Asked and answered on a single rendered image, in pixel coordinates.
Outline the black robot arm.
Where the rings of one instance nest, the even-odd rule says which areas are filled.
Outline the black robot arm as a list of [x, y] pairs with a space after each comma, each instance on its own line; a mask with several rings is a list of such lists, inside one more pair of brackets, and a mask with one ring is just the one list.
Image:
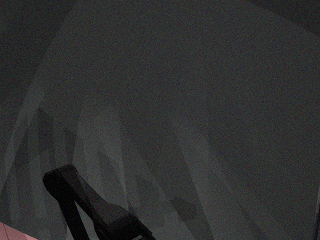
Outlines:
[[[93, 221], [100, 240], [156, 240], [152, 232], [120, 205], [107, 203], [78, 174], [73, 164], [45, 172], [43, 184], [58, 201], [74, 240], [90, 240], [76, 203]], [[76, 203], [75, 203], [76, 201]]]

